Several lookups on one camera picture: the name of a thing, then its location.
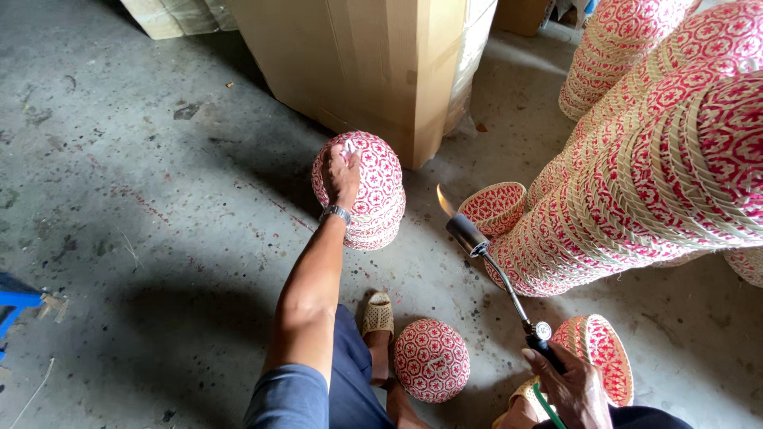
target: torch flame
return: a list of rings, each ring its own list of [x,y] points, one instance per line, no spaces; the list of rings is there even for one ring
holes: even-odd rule
[[[453,206],[450,205],[450,202],[447,198],[443,195],[443,191],[440,190],[439,184],[437,185],[437,200],[439,201],[439,206],[443,208],[446,215],[448,215],[449,218],[452,218],[456,215],[456,211],[453,210]]]

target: blue stool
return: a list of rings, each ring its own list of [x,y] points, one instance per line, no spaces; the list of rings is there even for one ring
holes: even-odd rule
[[[0,338],[5,336],[8,328],[26,307],[37,307],[42,302],[40,291],[25,285],[10,273],[0,273],[0,306],[11,307],[11,311],[0,321]],[[5,351],[0,351],[0,360],[3,357]]]

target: beige sandal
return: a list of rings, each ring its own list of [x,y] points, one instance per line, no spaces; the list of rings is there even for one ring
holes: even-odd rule
[[[389,295],[384,292],[376,292],[371,295],[371,299],[365,307],[361,336],[365,337],[368,332],[373,331],[390,331],[389,342],[391,343],[394,339],[392,303],[389,300]]]
[[[543,409],[543,406],[540,404],[540,401],[538,401],[538,398],[536,398],[535,392],[533,391],[533,385],[537,382],[540,382],[540,377],[534,376],[532,379],[529,379],[524,384],[522,384],[509,398],[509,409],[511,409],[511,406],[514,405],[514,402],[517,400],[517,398],[521,396],[530,403],[530,406],[533,407],[533,411],[535,411],[535,416],[537,416],[539,422],[541,422],[549,420],[550,417],[548,413],[546,413],[546,410]],[[542,395],[543,398],[548,398],[547,394],[542,393]],[[498,425],[501,424],[507,414],[509,414],[509,411],[506,411],[505,413],[501,414],[500,417],[495,419],[491,428],[495,429],[498,427]]]

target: small metal tool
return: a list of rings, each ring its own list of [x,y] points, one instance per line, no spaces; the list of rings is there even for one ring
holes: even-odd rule
[[[456,242],[469,255],[469,257],[474,258],[482,256],[501,277],[504,286],[506,286],[506,292],[511,297],[511,302],[514,304],[514,308],[517,310],[520,320],[522,321],[522,328],[525,331],[527,346],[531,349],[538,350],[540,354],[549,360],[559,374],[566,373],[567,370],[565,369],[565,366],[559,361],[559,358],[556,357],[553,350],[549,348],[549,345],[546,342],[551,338],[551,326],[544,321],[534,324],[527,317],[520,300],[517,298],[517,294],[514,293],[514,289],[511,286],[506,273],[504,273],[488,253],[488,245],[490,244],[490,241],[466,216],[456,213],[453,206],[450,205],[450,202],[448,202],[447,198],[443,195],[439,185],[437,185],[437,199],[439,200],[439,206],[443,208],[444,212],[450,218],[445,225],[445,229],[447,229],[450,235],[456,239]]]

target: metal watch band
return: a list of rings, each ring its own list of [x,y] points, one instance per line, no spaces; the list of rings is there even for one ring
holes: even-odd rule
[[[323,222],[324,218],[328,215],[337,215],[340,218],[344,219],[347,226],[349,226],[349,223],[352,221],[352,218],[349,216],[349,211],[345,210],[344,208],[341,208],[338,205],[330,205],[324,209],[324,212],[320,215],[320,221]]]

